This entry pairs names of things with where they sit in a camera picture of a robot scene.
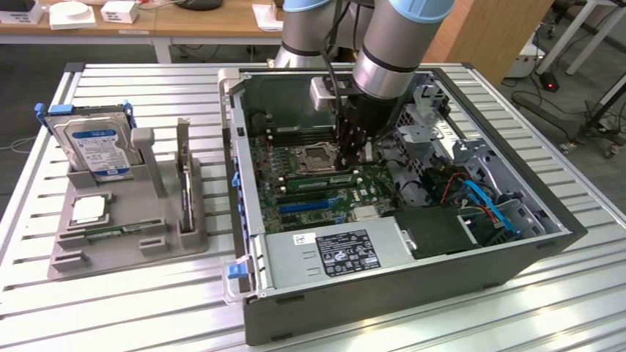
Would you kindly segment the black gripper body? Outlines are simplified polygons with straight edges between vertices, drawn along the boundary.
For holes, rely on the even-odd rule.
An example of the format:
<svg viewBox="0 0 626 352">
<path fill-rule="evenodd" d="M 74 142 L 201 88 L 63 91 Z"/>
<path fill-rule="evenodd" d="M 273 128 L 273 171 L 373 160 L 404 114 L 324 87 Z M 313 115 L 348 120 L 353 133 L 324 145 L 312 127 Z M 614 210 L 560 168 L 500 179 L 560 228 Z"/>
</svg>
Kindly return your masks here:
<svg viewBox="0 0 626 352">
<path fill-rule="evenodd" d="M 380 135 L 392 116 L 392 100 L 376 99 L 369 95 L 352 95 L 342 107 L 342 135 L 350 131 L 365 132 L 368 137 Z"/>
</svg>

